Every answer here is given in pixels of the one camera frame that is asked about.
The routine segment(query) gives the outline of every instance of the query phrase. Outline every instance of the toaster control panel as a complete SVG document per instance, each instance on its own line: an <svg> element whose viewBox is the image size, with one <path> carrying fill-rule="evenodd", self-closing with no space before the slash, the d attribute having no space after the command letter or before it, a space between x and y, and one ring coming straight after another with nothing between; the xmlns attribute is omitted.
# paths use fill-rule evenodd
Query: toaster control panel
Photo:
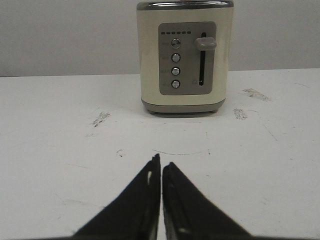
<svg viewBox="0 0 320 240"><path fill-rule="evenodd" d="M161 94L202 95L212 91L216 31L212 21L159 25Z"/></svg>

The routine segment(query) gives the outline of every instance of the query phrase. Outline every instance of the lever slot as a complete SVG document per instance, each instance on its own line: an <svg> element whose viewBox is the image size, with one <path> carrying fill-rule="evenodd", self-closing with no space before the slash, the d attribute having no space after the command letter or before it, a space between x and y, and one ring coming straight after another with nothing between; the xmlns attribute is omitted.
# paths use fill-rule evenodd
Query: lever slot
<svg viewBox="0 0 320 240"><path fill-rule="evenodd" d="M201 34L201 38L207 36L206 32ZM199 85L203 86L205 83L205 62L206 62L206 51L200 51L200 75L199 75Z"/></svg>

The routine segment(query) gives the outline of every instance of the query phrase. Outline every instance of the round button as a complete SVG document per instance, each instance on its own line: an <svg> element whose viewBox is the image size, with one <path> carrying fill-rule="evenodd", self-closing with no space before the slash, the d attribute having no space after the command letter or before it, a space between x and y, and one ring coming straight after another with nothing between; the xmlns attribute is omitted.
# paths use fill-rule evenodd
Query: round button
<svg viewBox="0 0 320 240"><path fill-rule="evenodd" d="M174 76L178 76L180 74L180 68L178 68L178 67L172 68L171 73Z"/></svg>
<svg viewBox="0 0 320 240"><path fill-rule="evenodd" d="M177 89L178 87L180 87L180 82L178 80L173 80L171 85L174 89Z"/></svg>
<svg viewBox="0 0 320 240"><path fill-rule="evenodd" d="M172 56L171 56L171 59L173 62L177 63L180 61L180 55L178 53L174 53Z"/></svg>
<svg viewBox="0 0 320 240"><path fill-rule="evenodd" d="M180 39L178 38L175 38L171 41L171 46L174 48L174 49L178 49L180 48L180 45L181 45L181 41Z"/></svg>

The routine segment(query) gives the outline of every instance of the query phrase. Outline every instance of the toaster lever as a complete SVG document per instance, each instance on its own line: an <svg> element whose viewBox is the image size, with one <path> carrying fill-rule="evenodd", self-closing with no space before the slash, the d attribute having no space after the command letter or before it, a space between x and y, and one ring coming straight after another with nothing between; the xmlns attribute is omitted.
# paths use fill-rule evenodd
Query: toaster lever
<svg viewBox="0 0 320 240"><path fill-rule="evenodd" d="M199 51L213 51L217 43L213 37L199 37L194 41L194 45Z"/></svg>

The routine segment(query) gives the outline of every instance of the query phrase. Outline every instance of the toaster top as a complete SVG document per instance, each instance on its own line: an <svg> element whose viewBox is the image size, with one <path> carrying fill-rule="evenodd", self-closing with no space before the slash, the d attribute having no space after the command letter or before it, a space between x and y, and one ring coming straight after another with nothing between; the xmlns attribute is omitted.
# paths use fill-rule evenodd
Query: toaster top
<svg viewBox="0 0 320 240"><path fill-rule="evenodd" d="M139 11L147 10L186 10L186 9L217 9L232 8L232 0L172 0L172 1L147 1L136 6Z"/></svg>

